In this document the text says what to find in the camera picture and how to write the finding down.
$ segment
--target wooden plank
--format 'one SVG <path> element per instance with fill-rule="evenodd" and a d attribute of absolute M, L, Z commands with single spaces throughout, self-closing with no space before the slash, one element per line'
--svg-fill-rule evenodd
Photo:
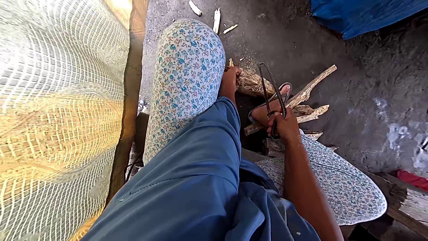
<path fill-rule="evenodd" d="M 415 216 L 417 214 L 419 216 L 416 217 L 422 218 L 426 222 L 425 217 L 428 218 L 426 212 L 428 195 L 422 192 L 418 192 L 419 195 L 415 195 L 415 191 L 412 189 L 407 189 L 402 185 L 395 184 L 375 174 L 364 173 L 373 180 L 385 195 L 388 202 L 386 213 L 422 237 L 428 238 L 428 227 L 424 223 L 419 222 L 415 217 L 412 217 L 412 215 Z M 412 200 L 417 200 L 416 202 L 419 205 L 409 204 Z"/>
<path fill-rule="evenodd" d="M 268 156 L 259 154 L 254 151 L 247 150 L 245 148 L 241 148 L 241 156 L 253 163 L 270 159 L 270 157 Z"/>
<path fill-rule="evenodd" d="M 393 219 L 402 223 L 407 228 L 413 230 L 415 233 L 421 235 L 422 237 L 428 239 L 428 227 L 425 226 L 422 222 L 412 218 L 406 213 L 398 210 L 396 207 L 388 207 L 386 213 L 391 216 Z"/>
<path fill-rule="evenodd" d="M 110 187 L 106 206 L 125 184 L 125 171 L 129 162 L 132 140 L 135 133 L 135 120 L 138 110 L 138 94 L 141 83 L 141 60 L 143 57 L 143 43 L 145 24 L 149 0 L 132 1 L 132 11 L 129 20 L 129 52 L 124 72 L 124 100 L 122 115 L 122 131 L 114 153 Z"/>

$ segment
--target firewood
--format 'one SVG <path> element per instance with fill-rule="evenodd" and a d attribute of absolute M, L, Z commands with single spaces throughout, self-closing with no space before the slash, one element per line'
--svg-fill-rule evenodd
<path fill-rule="evenodd" d="M 329 106 L 330 105 L 323 105 L 323 106 L 321 106 L 319 108 L 316 108 L 314 110 L 314 112 L 312 112 L 309 115 L 304 115 L 304 116 L 297 117 L 297 123 L 303 123 L 303 122 L 307 122 L 307 121 L 318 119 L 318 116 L 324 114 L 328 110 Z"/>
<path fill-rule="evenodd" d="M 233 66 L 233 60 L 230 58 L 229 67 Z M 275 93 L 275 88 L 265 78 L 264 80 L 267 96 L 271 97 Z M 242 70 L 241 74 L 236 78 L 236 89 L 239 93 L 251 96 L 265 96 L 262 87 L 262 78 L 252 70 Z"/>
<path fill-rule="evenodd" d="M 285 107 L 291 107 L 294 108 L 295 106 L 297 106 L 298 104 L 300 104 L 303 101 L 306 101 L 309 99 L 311 90 L 321 81 L 323 80 L 325 77 L 327 77 L 329 74 L 333 73 L 335 70 L 337 69 L 336 65 L 332 65 L 330 68 L 328 68 L 327 70 L 325 70 L 324 72 L 322 72 L 320 75 L 318 75 L 315 79 L 313 79 L 311 82 L 309 82 L 309 84 L 307 84 L 301 91 L 299 91 L 295 96 L 293 96 L 291 99 L 289 99 L 285 105 Z M 318 112 L 320 114 L 323 114 L 327 111 L 328 106 L 326 107 L 325 105 L 322 106 L 323 109 L 319 110 Z M 310 120 L 314 120 L 314 119 L 318 119 L 318 115 L 320 114 L 315 114 L 311 117 L 308 118 L 301 118 L 301 122 L 305 122 L 305 121 L 310 121 Z M 244 128 L 244 133 L 246 136 L 256 133 L 258 131 L 260 131 L 261 129 L 263 129 L 263 126 L 260 123 L 253 123 L 247 127 Z"/>

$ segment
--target sawdust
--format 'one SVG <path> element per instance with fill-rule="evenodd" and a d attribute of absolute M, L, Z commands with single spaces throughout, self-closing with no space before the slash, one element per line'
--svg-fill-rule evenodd
<path fill-rule="evenodd" d="M 245 49 L 244 54 L 239 56 L 239 61 L 235 61 L 235 64 L 248 72 L 257 73 L 257 54 L 250 49 Z"/>

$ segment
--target blue sleeve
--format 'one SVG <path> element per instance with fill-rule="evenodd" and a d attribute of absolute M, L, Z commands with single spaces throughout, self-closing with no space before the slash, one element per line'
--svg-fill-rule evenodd
<path fill-rule="evenodd" d="M 239 117 L 219 98 L 113 197 L 82 240 L 218 240 L 239 185 Z"/>

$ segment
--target floral pants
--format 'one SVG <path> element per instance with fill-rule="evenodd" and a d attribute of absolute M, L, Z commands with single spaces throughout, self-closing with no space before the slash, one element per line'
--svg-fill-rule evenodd
<path fill-rule="evenodd" d="M 157 55 L 144 164 L 216 101 L 226 64 L 217 34 L 192 19 L 164 30 Z"/>
<path fill-rule="evenodd" d="M 155 64 L 144 164 L 186 124 L 213 105 L 224 67 L 223 45 L 207 25 L 182 19 L 164 30 Z M 385 197 L 365 174 L 304 134 L 302 142 L 339 225 L 372 220 L 386 211 Z M 283 163 L 283 158 L 257 163 L 279 190 Z"/>

